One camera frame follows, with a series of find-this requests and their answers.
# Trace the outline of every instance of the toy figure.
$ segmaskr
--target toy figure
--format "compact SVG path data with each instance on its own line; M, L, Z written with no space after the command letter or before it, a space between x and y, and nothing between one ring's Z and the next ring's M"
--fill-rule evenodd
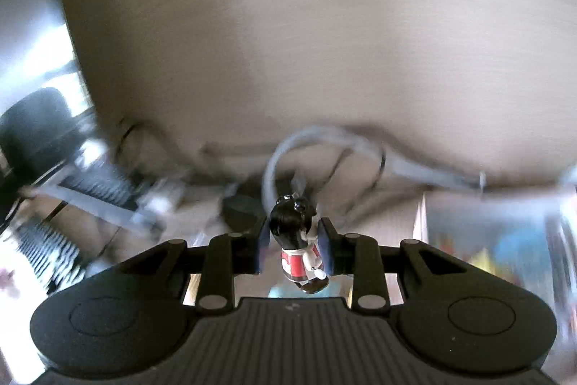
M316 246L317 211L306 199L279 198L270 213L270 231L282 248L285 276L307 294L315 294L328 285L322 259Z

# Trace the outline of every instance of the figurine head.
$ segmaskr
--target figurine head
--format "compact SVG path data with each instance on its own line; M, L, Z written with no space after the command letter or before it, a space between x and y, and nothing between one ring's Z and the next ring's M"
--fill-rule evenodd
M316 209L306 199L283 196L270 213L270 231L285 250L306 248L307 234L315 215Z

